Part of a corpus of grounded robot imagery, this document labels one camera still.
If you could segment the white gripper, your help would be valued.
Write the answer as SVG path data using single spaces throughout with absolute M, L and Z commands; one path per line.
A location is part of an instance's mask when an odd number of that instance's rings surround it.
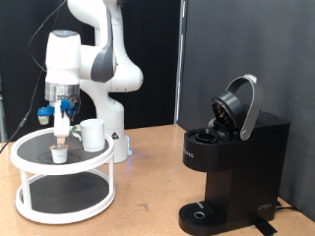
M 69 136 L 70 119 L 61 109 L 61 102 L 57 101 L 54 106 L 54 136 L 57 137 L 57 147 L 65 146 L 65 138 Z

